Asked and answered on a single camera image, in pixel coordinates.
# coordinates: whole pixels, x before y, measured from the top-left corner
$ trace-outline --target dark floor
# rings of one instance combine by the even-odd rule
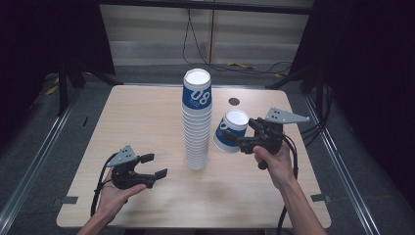
[[[117,76],[114,79],[126,83],[180,84],[184,73],[196,67],[202,66],[118,67],[115,68]],[[269,67],[257,66],[257,68],[265,70]],[[213,85],[243,85],[258,88],[281,79],[273,74],[251,75],[206,69],[211,73]],[[86,75],[86,79],[87,83],[80,90],[79,97],[72,99],[75,103],[69,118],[47,155],[16,218],[13,217],[14,221],[8,234],[73,234],[77,231],[77,229],[57,226],[56,217],[60,205],[54,202],[67,194],[89,138],[111,92],[111,86],[96,77]],[[301,81],[293,81],[281,89],[287,93],[294,113],[310,116],[304,95],[300,94],[300,83]],[[59,93],[45,95],[45,91],[51,86],[53,86],[51,81],[45,82],[44,90],[34,102],[26,122],[16,131],[16,135],[11,137],[10,144],[0,152],[0,177],[7,179],[2,180],[0,188],[2,210],[21,183],[21,179],[57,118]],[[76,94],[76,89],[71,89],[69,93]],[[299,127],[300,130],[305,130],[312,125],[313,123],[302,123]],[[327,229],[329,234],[415,234],[414,211],[396,191],[389,177],[366,152],[358,136],[353,135],[336,99],[332,104],[327,127],[359,195],[379,230],[379,233],[371,233],[365,229],[366,226],[362,224],[356,212],[358,209],[353,206],[324,142],[317,137],[307,147],[307,151],[322,193],[330,198],[330,202],[327,203],[332,217],[332,225]],[[104,234],[123,234],[123,230],[108,228]]]

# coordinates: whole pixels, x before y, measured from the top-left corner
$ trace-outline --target black cable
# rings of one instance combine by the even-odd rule
[[[294,143],[293,139],[287,135],[284,135],[284,142],[287,143],[288,147],[293,153],[293,174],[294,174],[294,178],[297,179],[299,177],[299,159],[298,159],[296,144]],[[284,218],[286,214],[287,214],[287,208],[284,206],[280,214],[280,219],[278,220],[277,235],[281,235],[283,222],[284,222]]]
[[[309,141],[305,145],[305,147],[308,147],[315,140],[315,138],[321,133],[321,131],[323,131],[324,127],[326,126],[327,120],[329,118],[329,114],[330,114],[331,107],[332,107],[332,102],[333,102],[333,92],[330,91],[329,85],[326,83],[326,103],[327,103],[326,113],[324,117],[316,125],[301,132],[301,134],[304,134],[311,130],[314,130],[311,134],[302,138],[302,140],[305,140],[305,139],[312,137],[311,141]]]
[[[113,159],[115,157],[116,154],[111,155],[107,161],[105,162],[102,170],[101,170],[101,174],[100,174],[100,178],[98,179],[98,183],[97,183],[97,188],[94,190],[95,194],[94,194],[94,199],[92,200],[92,205],[91,205],[91,216],[94,215],[95,210],[97,209],[97,204],[98,204],[98,198],[100,196],[101,193],[101,189],[104,187],[104,185],[108,182],[110,182],[112,179],[107,180],[105,182],[102,182],[103,177],[104,177],[104,172],[105,169],[107,168],[107,164],[111,161],[111,159]]]
[[[188,22],[187,22],[187,26],[186,26],[186,34],[185,34],[185,38],[184,38],[183,51],[182,51],[183,60],[187,64],[189,64],[189,65],[204,65],[204,66],[208,66],[211,69],[216,70],[216,71],[235,71],[235,72],[241,72],[241,73],[246,73],[246,74],[274,74],[274,73],[278,73],[279,74],[279,73],[284,72],[284,71],[287,71],[287,70],[289,70],[291,68],[292,62],[277,62],[277,63],[273,64],[270,69],[268,69],[266,71],[260,71],[260,70],[233,70],[233,69],[224,68],[224,67],[221,67],[221,66],[215,66],[215,65],[209,64],[204,59],[204,57],[202,55],[202,52],[201,52],[201,50],[199,48],[198,39],[196,37],[196,33],[195,33],[194,28],[193,28],[192,19],[191,19],[191,16],[190,16],[190,9],[187,10],[187,14],[188,14]],[[196,47],[198,49],[199,56],[203,60],[203,63],[191,63],[191,62],[187,61],[186,58],[185,58],[185,56],[184,56],[184,53],[185,53],[185,50],[186,50],[186,42],[187,42],[187,35],[188,35],[188,31],[189,31],[189,26],[192,29],[193,37],[195,38]],[[281,64],[289,64],[289,65],[285,69],[283,69],[283,70],[271,71],[275,66],[281,65]]]

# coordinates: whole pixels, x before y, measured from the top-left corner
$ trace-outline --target paper cup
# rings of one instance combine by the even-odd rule
[[[211,111],[210,74],[193,69],[183,79],[182,110],[191,117],[203,116]]]
[[[222,131],[228,130],[237,136],[243,137],[247,132],[248,122],[250,118],[241,110],[230,110],[226,112],[219,126],[213,135],[214,145],[221,151],[226,153],[237,153],[240,151],[238,144],[223,138]]]

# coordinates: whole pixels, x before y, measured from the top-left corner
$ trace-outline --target stack of paper cups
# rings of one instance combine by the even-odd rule
[[[208,141],[211,121],[211,84],[206,70],[186,72],[182,96],[185,162],[191,169],[208,163]]]

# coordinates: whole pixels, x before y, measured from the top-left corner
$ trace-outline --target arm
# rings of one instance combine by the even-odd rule
[[[257,162],[268,163],[268,172],[274,186],[281,192],[296,234],[327,234],[294,178],[287,144],[283,142],[280,152],[275,156],[259,146],[254,147],[254,153]]]
[[[104,182],[111,180],[112,169],[107,174]],[[102,230],[115,218],[128,198],[146,189],[146,185],[139,184],[132,188],[120,190],[111,181],[107,182],[102,191],[97,211],[89,218],[86,224],[79,230],[78,235],[100,234]]]

